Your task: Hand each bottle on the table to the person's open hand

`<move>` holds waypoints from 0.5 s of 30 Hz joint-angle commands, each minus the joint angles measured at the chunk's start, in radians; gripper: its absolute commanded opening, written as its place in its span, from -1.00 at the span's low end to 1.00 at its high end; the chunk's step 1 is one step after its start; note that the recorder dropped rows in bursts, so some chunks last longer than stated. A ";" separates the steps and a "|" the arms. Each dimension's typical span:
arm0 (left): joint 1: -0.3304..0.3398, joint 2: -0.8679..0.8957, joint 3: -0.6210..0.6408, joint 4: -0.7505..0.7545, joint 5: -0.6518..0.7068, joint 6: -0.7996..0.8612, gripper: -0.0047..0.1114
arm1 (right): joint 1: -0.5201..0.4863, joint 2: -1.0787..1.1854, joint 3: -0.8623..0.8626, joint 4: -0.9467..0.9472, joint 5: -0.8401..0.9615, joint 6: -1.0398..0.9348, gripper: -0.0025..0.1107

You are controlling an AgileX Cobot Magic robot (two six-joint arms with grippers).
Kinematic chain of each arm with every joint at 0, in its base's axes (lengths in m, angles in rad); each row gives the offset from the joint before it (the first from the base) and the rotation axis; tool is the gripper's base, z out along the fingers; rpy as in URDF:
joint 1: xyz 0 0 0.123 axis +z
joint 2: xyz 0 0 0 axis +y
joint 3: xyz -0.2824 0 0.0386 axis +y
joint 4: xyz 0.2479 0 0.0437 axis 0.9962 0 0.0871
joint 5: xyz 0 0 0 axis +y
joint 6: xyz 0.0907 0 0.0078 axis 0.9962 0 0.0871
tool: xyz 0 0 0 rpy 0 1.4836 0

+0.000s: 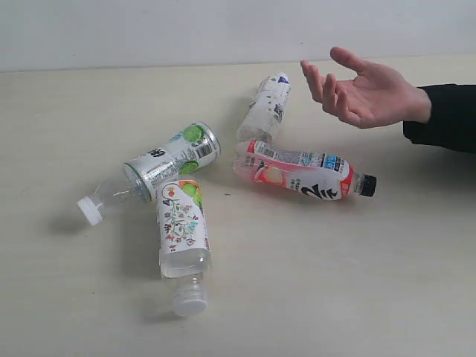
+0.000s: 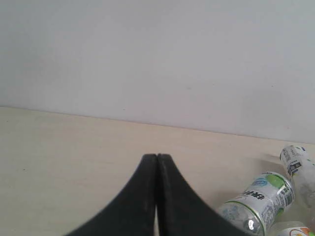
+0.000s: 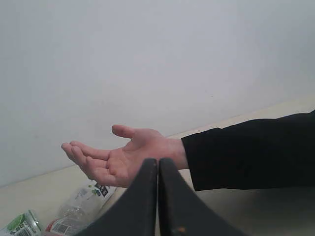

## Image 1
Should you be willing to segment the person's open bare hand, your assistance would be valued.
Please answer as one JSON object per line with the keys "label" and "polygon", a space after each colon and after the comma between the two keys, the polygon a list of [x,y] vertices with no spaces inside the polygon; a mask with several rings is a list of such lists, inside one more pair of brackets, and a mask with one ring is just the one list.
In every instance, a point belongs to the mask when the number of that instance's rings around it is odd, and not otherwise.
{"label": "person's open bare hand", "polygon": [[312,99],[324,112],[359,129],[390,126],[403,121],[427,123],[431,100],[398,71],[334,47],[330,57],[356,73],[352,80],[322,76],[316,65],[303,60],[300,66]]}

